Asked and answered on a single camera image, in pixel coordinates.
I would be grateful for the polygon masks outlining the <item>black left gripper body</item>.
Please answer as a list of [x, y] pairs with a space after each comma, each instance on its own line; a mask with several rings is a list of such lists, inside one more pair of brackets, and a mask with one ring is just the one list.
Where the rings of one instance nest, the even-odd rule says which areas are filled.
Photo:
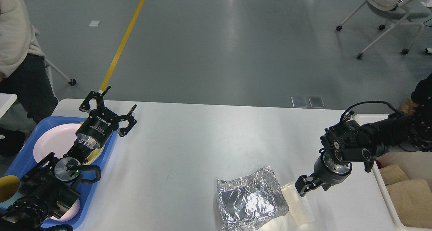
[[118, 129], [116, 114], [92, 114], [76, 131], [77, 142], [90, 149], [103, 147], [111, 134]]

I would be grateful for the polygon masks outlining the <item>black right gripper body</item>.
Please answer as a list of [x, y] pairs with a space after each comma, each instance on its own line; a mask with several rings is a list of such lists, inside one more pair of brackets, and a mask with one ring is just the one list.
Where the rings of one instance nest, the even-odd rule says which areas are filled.
[[340, 165], [327, 152], [323, 152], [314, 164], [314, 171], [311, 174], [314, 180], [311, 189], [322, 187], [324, 191], [327, 191], [331, 186], [343, 182], [351, 171], [351, 163]]

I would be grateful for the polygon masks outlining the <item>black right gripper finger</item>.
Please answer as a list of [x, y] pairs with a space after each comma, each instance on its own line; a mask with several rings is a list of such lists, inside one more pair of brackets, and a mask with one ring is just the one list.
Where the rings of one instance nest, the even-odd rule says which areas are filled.
[[296, 180], [294, 187], [301, 197], [304, 197], [309, 191], [320, 187], [321, 181], [315, 176], [301, 175]]

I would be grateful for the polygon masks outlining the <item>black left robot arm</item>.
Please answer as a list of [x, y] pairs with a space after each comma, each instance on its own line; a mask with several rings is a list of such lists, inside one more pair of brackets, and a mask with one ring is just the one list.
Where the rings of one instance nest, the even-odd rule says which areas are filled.
[[104, 105], [109, 91], [91, 91], [79, 107], [88, 118], [76, 131], [77, 139], [62, 156], [47, 154], [23, 177], [17, 192], [20, 197], [1, 211], [2, 231], [42, 231], [42, 223], [50, 217], [60, 219], [81, 193], [81, 184], [94, 184], [101, 179], [102, 170], [97, 165], [86, 165], [88, 157], [102, 148], [114, 132], [126, 136], [136, 124], [133, 105], [125, 115], [118, 115]]

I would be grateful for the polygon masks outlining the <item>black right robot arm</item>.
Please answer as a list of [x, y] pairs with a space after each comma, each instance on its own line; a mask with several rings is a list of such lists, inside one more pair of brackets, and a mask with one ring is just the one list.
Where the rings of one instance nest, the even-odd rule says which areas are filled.
[[339, 122], [325, 129], [320, 137], [322, 149], [309, 176], [301, 175], [295, 188], [301, 197], [322, 187], [325, 191], [343, 182], [352, 171], [353, 162], [364, 164], [371, 172], [377, 157], [389, 152], [431, 151], [431, 99], [413, 114], [394, 111], [387, 119], [359, 125], [351, 119], [352, 107], [345, 110]]

